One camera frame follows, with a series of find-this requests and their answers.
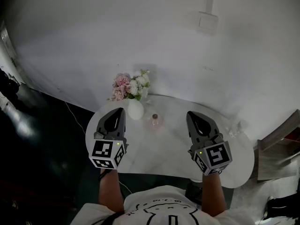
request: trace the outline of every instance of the forearm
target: forearm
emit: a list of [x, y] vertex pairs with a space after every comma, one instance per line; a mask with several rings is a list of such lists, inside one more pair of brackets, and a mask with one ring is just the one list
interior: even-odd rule
[[112, 170], [101, 179], [98, 202], [114, 212], [124, 211], [117, 170]]
[[226, 210], [226, 202], [218, 173], [203, 175], [202, 211], [212, 217]]

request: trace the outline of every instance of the light switch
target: light switch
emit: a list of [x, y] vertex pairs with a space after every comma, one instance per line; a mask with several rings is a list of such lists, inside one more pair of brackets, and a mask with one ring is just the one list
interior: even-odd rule
[[199, 12], [199, 30], [209, 34], [216, 33], [219, 18], [212, 14]]

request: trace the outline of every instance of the small glass bottle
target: small glass bottle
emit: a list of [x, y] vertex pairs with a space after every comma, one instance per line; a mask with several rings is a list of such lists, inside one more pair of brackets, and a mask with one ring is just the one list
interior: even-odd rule
[[248, 126], [248, 123], [245, 120], [241, 120], [238, 123], [234, 123], [231, 126], [228, 134], [232, 138], [237, 137], [239, 134], [244, 132], [244, 130], [247, 128], [247, 126]]
[[152, 115], [152, 126], [157, 127], [158, 125], [159, 125], [158, 115], [154, 114], [154, 115]]

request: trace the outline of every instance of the tile floor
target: tile floor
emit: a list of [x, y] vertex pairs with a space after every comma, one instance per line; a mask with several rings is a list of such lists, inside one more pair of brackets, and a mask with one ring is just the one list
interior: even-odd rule
[[[300, 157], [294, 161], [300, 166]], [[243, 186], [236, 188], [233, 193], [231, 209], [246, 210], [255, 224], [258, 225], [293, 225], [294, 219], [271, 218], [261, 221], [265, 204], [269, 196], [280, 198], [292, 195], [296, 192], [300, 174], [282, 178], [275, 181], [257, 184], [256, 179], [248, 180]]]

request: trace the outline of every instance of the white flower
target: white flower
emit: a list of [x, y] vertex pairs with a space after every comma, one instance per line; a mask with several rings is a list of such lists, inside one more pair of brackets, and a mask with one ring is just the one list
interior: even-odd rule
[[135, 80], [141, 85], [145, 85], [147, 83], [143, 76], [137, 77]]
[[148, 75], [147, 75], [146, 73], [143, 74], [142, 77], [145, 79], [146, 83], [149, 83], [149, 82], [150, 82], [149, 77], [148, 77]]
[[133, 96], [137, 95], [137, 93], [138, 93], [138, 85], [137, 85], [136, 80], [131, 80], [130, 83], [129, 83], [129, 85], [130, 85], [130, 93]]
[[135, 72], [135, 76], [136, 76], [136, 77], [140, 77], [140, 76], [142, 76], [142, 73], [141, 73], [141, 71], [136, 71], [136, 72]]
[[146, 88], [146, 87], [143, 87], [142, 89], [141, 89], [141, 91], [140, 91], [140, 94], [141, 94], [141, 96], [142, 97], [147, 97], [147, 95], [148, 95], [148, 88]]

